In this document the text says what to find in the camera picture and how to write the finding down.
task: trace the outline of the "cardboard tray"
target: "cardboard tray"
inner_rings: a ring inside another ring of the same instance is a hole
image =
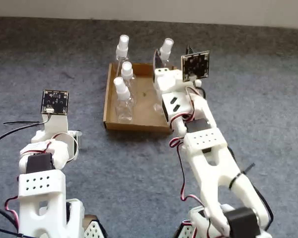
[[[137,104],[134,107],[133,123],[119,123],[115,113],[115,101],[117,99],[114,86],[115,72],[112,64],[109,64],[103,118],[105,128],[107,130],[171,133],[164,115],[156,112],[153,108],[155,103],[160,104],[160,102],[153,88],[152,64],[134,63],[133,70],[137,77]]]

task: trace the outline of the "white spray nozzle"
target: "white spray nozzle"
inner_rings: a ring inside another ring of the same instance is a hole
[[[117,45],[116,56],[127,57],[129,36],[121,35]]]
[[[114,84],[116,87],[116,92],[118,96],[118,100],[125,101],[130,98],[130,92],[128,87],[124,83],[124,79],[122,77],[117,77],[114,79]]]
[[[173,43],[174,43],[173,39],[171,39],[171,38],[165,38],[164,39],[163,45],[160,48],[160,58],[162,60],[168,60],[169,59]]]
[[[124,80],[131,79],[133,75],[134,75],[134,71],[133,71],[132,64],[128,61],[123,62],[123,65],[121,68],[121,76],[124,78]]]

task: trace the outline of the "plastic bottle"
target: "plastic bottle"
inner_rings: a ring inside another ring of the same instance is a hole
[[[134,110],[133,98],[122,77],[115,78],[114,84],[117,92],[117,101],[115,104],[117,120],[120,123],[131,123],[133,121]]]
[[[114,63],[114,72],[116,73],[116,77],[118,77],[121,72],[123,62],[128,60],[128,43],[129,36],[121,35],[117,45],[116,59]]]
[[[160,58],[165,68],[169,68],[169,56],[173,46],[173,39],[165,38],[163,45],[160,48]]]
[[[124,79],[126,86],[129,88],[134,103],[136,103],[137,97],[137,80],[134,75],[133,66],[129,61],[123,62],[121,69],[121,76]]]

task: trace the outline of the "red wire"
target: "red wire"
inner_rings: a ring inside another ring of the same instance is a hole
[[[4,208],[5,208],[6,211],[8,211],[8,212],[10,212],[10,213],[13,214],[13,216],[14,216],[14,221],[15,221],[15,223],[16,223],[17,229],[19,229],[19,216],[18,216],[18,214],[17,214],[16,211],[14,211],[14,210],[12,210],[12,209],[9,209],[9,207],[8,207],[8,203],[9,203],[9,201],[10,201],[10,200],[17,199],[17,198],[18,198],[18,196],[8,198],[8,199],[5,201],[5,203],[4,203]]]
[[[189,194],[189,195],[187,195],[187,196],[184,196],[185,176],[184,176],[184,170],[183,170],[183,165],[182,165],[181,156],[180,156],[180,151],[179,151],[179,147],[180,147],[181,144],[183,144],[183,142],[181,142],[181,143],[179,143],[179,144],[177,145],[177,154],[178,154],[178,157],[179,157],[180,166],[181,166],[181,171],[182,171],[182,176],[183,176],[183,184],[182,184],[182,187],[181,187],[180,199],[181,199],[182,201],[186,201],[189,197],[191,197],[191,198],[197,200],[202,206],[204,206],[203,203],[202,203],[202,201],[201,201],[197,196],[195,196],[195,195],[193,195],[193,194]]]
[[[209,226],[208,226],[208,230],[207,230],[207,238],[210,238],[210,234],[209,234],[210,226],[211,226],[211,220],[209,219]]]
[[[191,225],[192,225],[192,223],[191,223],[190,220],[183,220],[181,223],[182,223],[183,225],[185,225],[185,226],[191,226]]]
[[[194,228],[192,238],[195,238],[197,236],[197,232],[198,232],[197,228]]]
[[[181,142],[181,139],[183,139],[183,137],[175,137],[175,138],[171,139],[169,142],[169,146],[171,148],[176,147]]]
[[[25,153],[28,153],[28,152],[45,154],[46,153],[46,150],[49,148],[50,144],[51,144],[51,141],[46,145],[46,148],[44,150],[28,150],[28,151],[25,151],[22,154],[25,154]]]

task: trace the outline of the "white robotic arm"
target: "white robotic arm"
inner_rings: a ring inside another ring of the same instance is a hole
[[[180,70],[157,68],[154,73],[154,87],[161,99],[166,119],[176,136],[183,139],[182,151],[201,188],[201,201],[205,208],[200,207],[198,210],[203,211],[203,216],[194,212],[196,209],[190,213],[191,222],[198,228],[200,236],[204,237],[207,230],[211,238],[221,235],[231,237],[233,232],[238,233],[234,230],[238,227],[230,224],[229,213],[226,213],[218,202],[218,186],[224,185],[229,187],[248,208],[248,210],[236,210],[235,213],[241,212],[243,216],[244,212],[245,216],[256,217],[256,224],[250,224],[258,226],[258,231],[260,230],[260,233],[257,231],[256,238],[270,238],[271,236],[263,231],[269,222],[265,206],[252,183],[234,161],[207,101],[199,93],[188,93],[188,87],[192,87],[195,83],[183,82]],[[187,118],[191,115],[192,119],[188,121]]]
[[[49,120],[20,151],[18,232],[36,238],[104,238],[98,220],[84,231],[83,203],[66,199],[61,169],[77,158],[81,136],[68,131],[68,96],[67,91],[43,92],[42,118]]]

